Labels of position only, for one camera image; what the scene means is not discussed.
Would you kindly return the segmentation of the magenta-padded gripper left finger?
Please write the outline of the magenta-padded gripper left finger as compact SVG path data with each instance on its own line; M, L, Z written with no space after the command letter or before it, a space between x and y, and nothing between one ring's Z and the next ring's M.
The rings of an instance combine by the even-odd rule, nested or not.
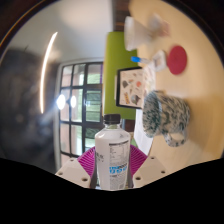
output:
M95 148L92 147L78 158L70 158L57 172L59 176L84 188L97 186Z

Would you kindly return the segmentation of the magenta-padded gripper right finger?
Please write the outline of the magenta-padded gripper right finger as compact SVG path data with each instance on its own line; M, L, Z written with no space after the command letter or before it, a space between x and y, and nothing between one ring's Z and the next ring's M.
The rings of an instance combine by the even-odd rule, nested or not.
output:
M140 188L168 174L155 156L147 156L140 149L130 146L128 187Z

